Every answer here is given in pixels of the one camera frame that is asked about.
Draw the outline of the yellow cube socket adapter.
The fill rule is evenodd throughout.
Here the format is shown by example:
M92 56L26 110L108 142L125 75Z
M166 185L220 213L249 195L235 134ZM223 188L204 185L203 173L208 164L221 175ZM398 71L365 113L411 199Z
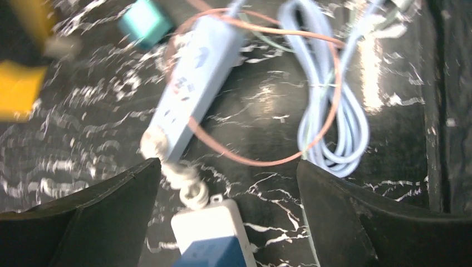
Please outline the yellow cube socket adapter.
M1 121L29 120L47 72L56 15L48 1L1 1Z

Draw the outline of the long white power strip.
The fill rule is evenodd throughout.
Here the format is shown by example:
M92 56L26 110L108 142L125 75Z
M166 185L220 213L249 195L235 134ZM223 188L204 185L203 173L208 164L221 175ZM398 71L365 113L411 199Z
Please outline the long white power strip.
M184 209L175 214L171 227L181 255L192 242L236 236L247 266L257 265L238 205L233 199L214 195L202 209Z

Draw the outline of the teal small adapter plug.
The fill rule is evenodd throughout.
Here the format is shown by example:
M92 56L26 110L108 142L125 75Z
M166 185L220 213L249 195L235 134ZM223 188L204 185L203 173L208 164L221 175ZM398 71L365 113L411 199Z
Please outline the teal small adapter plug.
M164 10L149 0L137 0L123 14L118 26L124 36L141 48L151 49L174 27Z

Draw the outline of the light blue socket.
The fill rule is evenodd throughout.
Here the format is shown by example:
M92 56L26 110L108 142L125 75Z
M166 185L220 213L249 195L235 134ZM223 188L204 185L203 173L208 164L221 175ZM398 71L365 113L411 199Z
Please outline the light blue socket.
M200 122L239 59L244 34L213 16L200 17L171 74L140 150L143 158L178 161L193 132L189 117Z

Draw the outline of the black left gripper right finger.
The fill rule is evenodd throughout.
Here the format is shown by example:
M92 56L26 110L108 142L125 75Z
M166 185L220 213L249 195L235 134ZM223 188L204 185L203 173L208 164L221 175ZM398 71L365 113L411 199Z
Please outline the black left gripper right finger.
M297 182L320 266L470 266L471 218L383 197L306 161Z

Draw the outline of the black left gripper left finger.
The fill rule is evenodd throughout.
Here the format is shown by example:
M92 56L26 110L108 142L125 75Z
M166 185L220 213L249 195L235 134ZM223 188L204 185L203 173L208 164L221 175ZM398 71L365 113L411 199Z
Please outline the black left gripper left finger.
M24 212L1 214L2 266L137 266L159 159Z

